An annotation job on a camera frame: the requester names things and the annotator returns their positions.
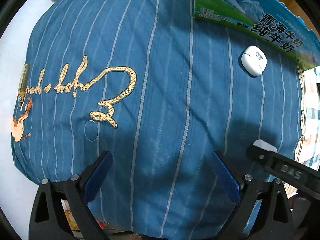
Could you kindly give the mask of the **white earbud case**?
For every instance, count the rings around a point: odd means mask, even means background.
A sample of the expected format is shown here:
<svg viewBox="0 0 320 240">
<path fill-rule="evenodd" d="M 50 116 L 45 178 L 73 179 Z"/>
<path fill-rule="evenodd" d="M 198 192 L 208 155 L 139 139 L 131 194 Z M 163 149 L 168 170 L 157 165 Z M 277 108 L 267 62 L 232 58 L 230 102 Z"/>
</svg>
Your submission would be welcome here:
<svg viewBox="0 0 320 240">
<path fill-rule="evenodd" d="M 241 62 L 245 70 L 252 76 L 260 76 L 266 66 L 265 54 L 256 46 L 249 46 L 241 56 Z"/>
</svg>

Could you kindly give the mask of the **blue striped cloth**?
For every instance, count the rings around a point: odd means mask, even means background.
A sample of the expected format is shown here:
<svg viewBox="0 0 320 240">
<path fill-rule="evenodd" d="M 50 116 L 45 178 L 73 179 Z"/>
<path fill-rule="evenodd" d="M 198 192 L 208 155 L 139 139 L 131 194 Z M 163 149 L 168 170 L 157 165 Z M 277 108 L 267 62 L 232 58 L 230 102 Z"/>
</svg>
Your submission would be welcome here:
<svg viewBox="0 0 320 240">
<path fill-rule="evenodd" d="M 151 237 L 214 237 L 233 209 L 212 153 L 272 180 L 246 155 L 258 139 L 286 157 L 302 136 L 296 63 L 264 42 L 193 18 L 194 0 L 60 0 L 35 25 L 12 137 L 31 181 L 63 181 L 103 151 L 114 163 L 89 207 Z M 249 46 L 267 58 L 252 76 Z"/>
</svg>

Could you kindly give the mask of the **open cardboard box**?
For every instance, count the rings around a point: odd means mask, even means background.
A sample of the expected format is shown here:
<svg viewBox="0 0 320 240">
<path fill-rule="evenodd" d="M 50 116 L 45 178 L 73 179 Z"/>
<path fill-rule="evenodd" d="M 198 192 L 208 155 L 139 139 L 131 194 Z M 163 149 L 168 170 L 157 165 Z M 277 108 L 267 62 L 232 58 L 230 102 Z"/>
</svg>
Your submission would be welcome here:
<svg viewBox="0 0 320 240">
<path fill-rule="evenodd" d="M 319 66 L 319 39 L 278 0 L 194 0 L 194 18 L 248 33 L 294 59 L 303 70 Z"/>
</svg>

